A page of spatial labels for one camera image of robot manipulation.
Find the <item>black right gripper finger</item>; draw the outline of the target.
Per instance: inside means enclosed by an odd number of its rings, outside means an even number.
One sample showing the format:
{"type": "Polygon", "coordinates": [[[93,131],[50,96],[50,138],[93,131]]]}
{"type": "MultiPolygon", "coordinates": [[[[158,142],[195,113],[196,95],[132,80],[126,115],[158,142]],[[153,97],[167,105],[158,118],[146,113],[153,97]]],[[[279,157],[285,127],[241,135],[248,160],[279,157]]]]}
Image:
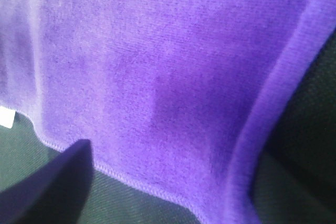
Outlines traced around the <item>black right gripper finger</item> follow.
{"type": "Polygon", "coordinates": [[[91,184],[91,142],[81,139],[1,192],[1,223],[77,223],[91,184]]]}

